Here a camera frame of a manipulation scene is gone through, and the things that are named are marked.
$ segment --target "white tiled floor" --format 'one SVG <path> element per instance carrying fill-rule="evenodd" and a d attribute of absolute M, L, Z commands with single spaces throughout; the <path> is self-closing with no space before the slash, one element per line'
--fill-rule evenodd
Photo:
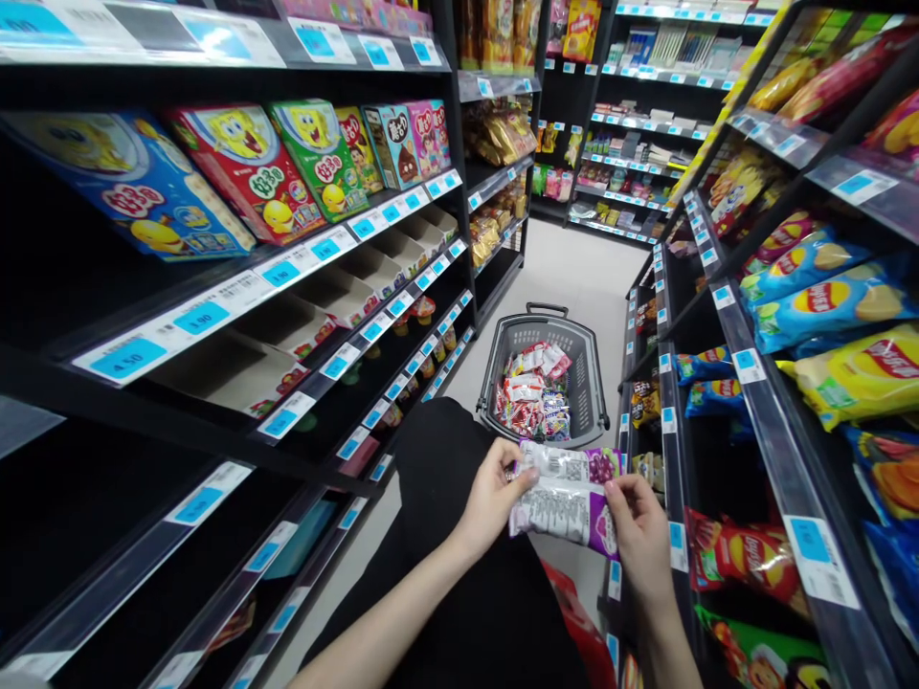
<path fill-rule="evenodd" d="M 639 247 L 576 230 L 562 230 L 541 220 L 530 220 L 524 268 L 498 304 L 479 339 L 472 343 L 444 394 L 455 398 L 475 414 L 498 319 L 525 313 L 528 301 L 567 306 L 570 319 L 586 325 L 596 334 L 607 408 L 612 409 L 610 415 L 614 418 L 612 430 L 601 436 L 596 445 L 615 446 L 616 388 L 621 376 L 625 295 L 647 255 L 648 250 Z M 364 571 L 400 505 L 399 481 L 398 477 L 393 477 L 386 495 L 367 516 L 334 576 L 268 679 L 266 689 L 281 689 L 297 672 L 306 650 Z M 598 625 L 596 597 L 603 584 L 605 567 L 602 556 L 549 536 L 531 538 L 541 557 L 574 580 L 581 603 Z"/>

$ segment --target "floor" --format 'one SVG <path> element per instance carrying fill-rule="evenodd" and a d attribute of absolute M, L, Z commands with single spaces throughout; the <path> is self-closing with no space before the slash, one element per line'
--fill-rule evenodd
<path fill-rule="evenodd" d="M 444 394 L 475 414 L 495 323 L 504 316 L 526 312 L 528 301 L 542 301 L 567 306 L 570 319 L 588 326 L 596 334 L 606 405 L 608 410 L 612 409 L 610 415 L 615 417 L 624 344 L 622 329 L 626 321 L 625 296 L 647 255 L 648 250 L 624 242 L 530 220 L 525 266 L 479 339 L 472 343 Z M 597 446 L 615 446 L 615 419 L 611 428 L 596 442 Z M 363 573 L 400 505 L 398 476 L 394 476 L 386 494 L 373 506 L 372 513 L 351 541 L 335 575 L 314 603 L 287 653 L 268 678 L 266 689 L 282 689 L 297 672 L 303 655 Z M 581 603 L 599 627 L 596 598 L 603 586 L 604 558 L 585 547 L 551 536 L 530 538 L 541 557 L 574 580 Z"/>

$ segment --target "yellow chip bag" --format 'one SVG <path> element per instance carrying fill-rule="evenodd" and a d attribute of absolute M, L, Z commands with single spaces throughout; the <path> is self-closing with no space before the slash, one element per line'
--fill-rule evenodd
<path fill-rule="evenodd" d="M 919 322 L 796 362 L 776 362 L 795 378 L 826 431 L 919 409 Z"/>

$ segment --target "spongebob snack box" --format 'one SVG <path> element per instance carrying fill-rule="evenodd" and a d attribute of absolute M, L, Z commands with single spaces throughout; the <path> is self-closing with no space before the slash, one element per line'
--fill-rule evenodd
<path fill-rule="evenodd" d="M 362 110 L 386 186 L 399 190 L 420 182 L 409 109 L 405 105 L 365 105 Z"/>
<path fill-rule="evenodd" d="M 339 222 L 370 207 L 330 102 L 290 100 L 269 109 L 326 220 Z"/>
<path fill-rule="evenodd" d="M 356 107 L 335 108 L 338 124 L 342 127 L 347 149 L 351 153 L 351 161 L 357 167 L 357 174 L 364 185 L 367 194 L 376 193 L 383 189 L 383 179 L 373 157 L 373 148 L 370 146 L 370 137 L 361 120 L 361 111 Z"/>
<path fill-rule="evenodd" d="M 177 108 L 168 118 L 191 159 L 256 237 L 283 246 L 325 224 L 259 106 Z"/>
<path fill-rule="evenodd" d="M 145 110 L 6 112 L 8 131 L 145 254 L 246 256 L 255 238 Z"/>

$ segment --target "shopping basket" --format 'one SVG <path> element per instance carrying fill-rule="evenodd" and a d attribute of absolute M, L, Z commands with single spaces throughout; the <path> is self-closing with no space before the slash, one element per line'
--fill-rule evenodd
<path fill-rule="evenodd" d="M 558 316 L 534 314 L 533 309 L 559 311 Z M 488 367 L 482 381 L 482 392 L 476 410 L 489 428 L 504 437 L 519 440 L 520 436 L 506 428 L 495 413 L 495 389 L 504 380 L 504 365 L 510 355 L 517 355 L 541 340 L 558 345 L 568 354 L 572 365 L 568 369 L 568 399 L 572 413 L 572 439 L 543 441 L 553 447 L 583 447 L 597 440 L 610 429 L 600 379 L 600 363 L 596 351 L 596 336 L 590 328 L 568 320 L 568 308 L 553 304 L 529 302 L 527 312 L 498 321 L 495 339 L 491 343 Z"/>

